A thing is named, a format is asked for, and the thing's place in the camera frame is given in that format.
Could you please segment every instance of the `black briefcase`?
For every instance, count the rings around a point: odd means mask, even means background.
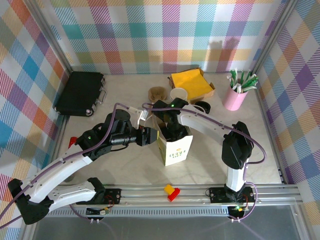
[[[106,98],[105,78],[99,72],[74,71],[54,107],[61,115],[90,117]]]

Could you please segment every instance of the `checkered wall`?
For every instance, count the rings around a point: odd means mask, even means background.
[[[68,79],[23,0],[0,1],[0,212],[11,201],[7,183],[46,166],[56,140],[53,102]],[[20,215],[14,205],[0,226]],[[15,240],[22,221],[0,230]]]
[[[70,64],[105,74],[248,69],[281,0],[37,0]]]
[[[320,1],[300,0],[258,73],[289,182],[320,239]]]

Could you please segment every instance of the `white cup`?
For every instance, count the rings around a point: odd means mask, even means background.
[[[174,89],[171,90],[170,92],[170,98],[173,100],[175,98],[180,98],[182,100],[187,100],[188,97],[188,93],[186,90],[184,90],[181,87],[176,87]]]

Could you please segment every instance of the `pen holder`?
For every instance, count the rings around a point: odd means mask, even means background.
[[[226,109],[228,109],[230,111],[236,111],[240,108],[247,93],[248,92],[237,93],[229,85],[228,90],[224,96],[224,100],[223,100],[222,104]]]

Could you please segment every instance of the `white paper box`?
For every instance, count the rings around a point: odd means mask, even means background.
[[[186,160],[192,139],[194,137],[190,131],[190,128],[185,127],[188,133],[187,136],[177,141],[167,142],[159,127],[159,124],[163,124],[163,122],[154,115],[152,116],[152,120],[154,128],[159,131],[157,143],[164,165],[169,166]]]

